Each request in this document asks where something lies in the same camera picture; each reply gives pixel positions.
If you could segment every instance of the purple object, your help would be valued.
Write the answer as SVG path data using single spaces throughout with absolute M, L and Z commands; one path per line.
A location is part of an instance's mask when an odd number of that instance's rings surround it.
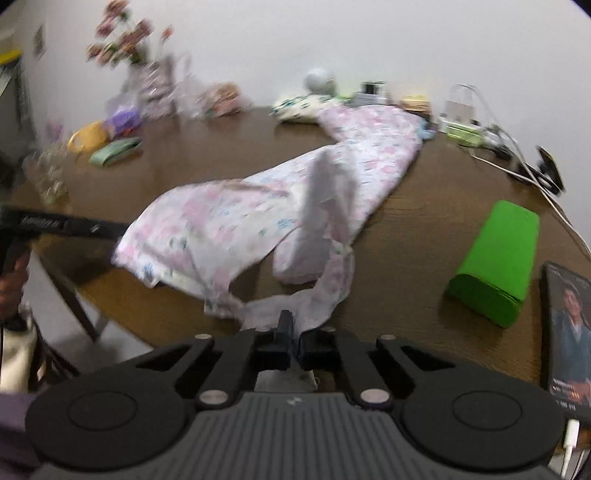
M 132 108 L 130 110 L 124 110 L 115 113 L 105 122 L 107 130 L 109 131 L 111 138 L 122 135 L 130 130 L 135 130 L 142 123 L 142 118 L 139 109 Z

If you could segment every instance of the flower vase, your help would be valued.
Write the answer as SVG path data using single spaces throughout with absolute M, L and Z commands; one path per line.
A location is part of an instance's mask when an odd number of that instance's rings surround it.
M 174 85 L 169 62 L 132 65 L 128 90 L 137 95 L 143 118 L 155 120 L 174 113 Z

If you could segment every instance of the white cable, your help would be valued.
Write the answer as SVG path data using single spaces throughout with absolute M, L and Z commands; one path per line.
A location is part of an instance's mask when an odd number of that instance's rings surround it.
M 525 171 L 528 173 L 528 175 L 531 177 L 532 180 L 535 181 L 536 186 L 539 188 L 541 194 L 544 196 L 544 198 L 548 201 L 548 203 L 550 204 L 550 206 L 554 209 L 554 211 L 556 212 L 556 215 L 558 215 L 558 218 L 560 218 L 566 226 L 568 226 L 570 228 L 570 230 L 572 230 L 572 232 L 579 237 L 579 239 L 581 240 L 581 242 L 583 243 L 587 256 L 589 258 L 591 258 L 591 248 L 589 248 L 589 245 L 587 244 L 587 242 L 585 241 L 585 239 L 583 238 L 583 235 L 581 235 L 577 229 L 573 226 L 573 224 L 571 223 L 571 221 L 566 218 L 565 215 L 562 214 L 562 212 L 560 212 L 558 210 L 558 208 L 556 207 L 556 205 L 554 204 L 554 201 L 550 198 L 550 196 L 548 195 L 548 193 L 546 193 L 545 188 L 542 186 L 542 184 L 540 183 L 540 181 L 532 174 L 532 172 L 530 171 L 530 169 L 528 168 L 527 164 L 525 163 L 525 157 L 523 155 L 523 152 L 521 151 L 521 148 L 519 147 L 519 144 L 517 143 L 517 140 L 515 140 L 515 138 L 513 138 L 512 136 L 510 136 L 505 130 L 503 130 L 500 126 L 498 126 L 499 129 L 501 130 L 501 132 L 503 134 L 505 134 L 507 136 L 507 138 L 509 138 L 509 140 L 511 141 L 511 143 L 513 143 L 513 146 L 515 147 L 516 151 L 517 151 L 517 158 L 519 159 L 521 165 L 523 166 L 523 168 L 525 169 Z
M 500 124 L 499 121 L 496 119 L 496 116 L 494 114 L 494 112 L 492 111 L 491 107 L 488 105 L 488 103 L 486 102 L 486 99 L 484 98 L 484 95 L 482 94 L 482 92 L 475 87 L 474 85 L 464 85 L 461 83 L 458 83 L 454 86 L 452 86 L 452 88 L 450 89 L 450 93 L 452 93 L 453 91 L 455 91 L 458 87 L 463 87 L 463 88 L 467 88 L 469 90 L 471 90 L 472 92 L 475 92 L 476 95 L 478 96 L 480 102 L 482 103 L 482 106 L 486 109 L 487 113 L 489 114 L 489 116 L 493 119 L 493 121 L 495 122 L 495 126 L 498 127 L 499 131 L 501 133 L 503 133 L 513 144 L 514 148 L 515 148 L 515 154 L 517 155 L 517 159 L 519 160 L 519 162 L 521 163 L 521 165 L 523 166 L 523 168 L 525 169 L 525 172 L 528 174 L 528 176 L 531 179 L 530 183 L 533 183 L 534 185 L 536 185 L 538 187 L 538 189 L 540 190 L 540 193 L 543 195 L 543 197 L 546 199 L 546 201 L 550 204 L 550 206 L 552 207 L 552 209 L 554 210 L 554 212 L 556 213 L 556 215 L 558 216 L 558 218 L 577 236 L 579 237 L 579 240 L 581 240 L 581 243 L 584 246 L 584 250 L 585 250 L 585 254 L 589 257 L 589 259 L 591 260 L 591 248 L 589 247 L 589 245 L 587 244 L 587 242 L 585 241 L 585 239 L 583 238 L 583 235 L 581 235 L 577 229 L 573 226 L 573 224 L 571 223 L 571 221 L 566 217 L 566 215 L 564 215 L 557 207 L 560 206 L 556 200 L 552 199 L 548 193 L 546 192 L 545 188 L 543 187 L 543 185 L 540 183 L 540 181 L 535 177 L 535 175 L 532 174 L 532 172 L 530 171 L 527 163 L 525 162 L 525 156 L 523 155 L 523 152 L 521 151 L 521 148 L 519 147 L 519 144 L 517 143 L 517 140 L 515 140 L 515 138 L 513 138 L 511 135 L 509 135 L 509 133 L 507 133 L 506 130 L 504 130 Z M 528 179 L 526 179 L 525 177 L 523 177 L 522 175 L 519 175 L 516 172 L 507 170 L 505 168 L 502 168 L 498 165 L 495 165 L 493 162 L 489 162 L 488 160 L 485 160 L 484 158 L 480 158 L 477 157 L 473 154 L 471 154 L 470 156 L 472 156 L 473 158 L 483 161 L 485 163 L 488 163 L 489 165 L 494 166 L 495 168 L 498 168 L 500 170 L 503 170 L 507 173 L 509 173 L 510 175 L 513 175 L 514 177 L 520 178 L 521 180 L 526 180 L 528 181 Z
M 585 457 L 585 451 L 581 450 L 581 454 L 579 455 L 579 460 L 577 460 L 577 465 L 574 466 L 573 474 L 570 477 L 570 480 L 574 480 L 574 477 L 577 476 L 579 470 L 581 469 L 581 465 L 583 465 L 583 459 Z
M 508 170 L 507 168 L 503 168 L 499 165 L 497 165 L 496 163 L 493 163 L 491 161 L 488 161 L 484 158 L 478 157 L 475 153 L 474 153 L 474 149 L 473 148 L 468 148 L 468 152 L 470 153 L 470 156 L 472 158 L 474 158 L 475 160 L 480 160 L 483 161 L 486 164 L 489 164 L 491 167 L 495 167 L 498 168 L 499 170 L 504 171 L 505 173 L 508 173 L 509 175 L 513 175 L 515 178 L 526 181 L 528 183 L 532 183 L 533 185 L 535 185 L 535 182 L 527 177 L 524 177 L 523 175 L 519 175 L 518 173 L 515 173 L 514 171 Z
M 564 434 L 564 459 L 562 460 L 562 468 L 560 469 L 560 476 L 566 476 L 566 470 L 569 468 L 570 457 L 573 454 L 573 448 L 577 446 L 579 439 L 579 421 L 570 419 L 566 424 L 566 433 Z

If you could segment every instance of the green case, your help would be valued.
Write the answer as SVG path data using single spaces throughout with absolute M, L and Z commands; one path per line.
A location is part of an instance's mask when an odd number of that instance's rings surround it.
M 534 212 L 497 202 L 447 293 L 497 325 L 512 325 L 527 295 L 539 230 Z
M 115 140 L 106 147 L 97 150 L 90 156 L 90 163 L 104 167 L 107 164 L 123 160 L 140 148 L 142 140 L 140 138 L 124 138 Z

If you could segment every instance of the smartphone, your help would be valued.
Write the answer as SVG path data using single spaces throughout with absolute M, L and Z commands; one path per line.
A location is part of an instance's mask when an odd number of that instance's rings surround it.
M 591 423 L 591 282 L 546 262 L 540 293 L 543 387 L 570 418 Z

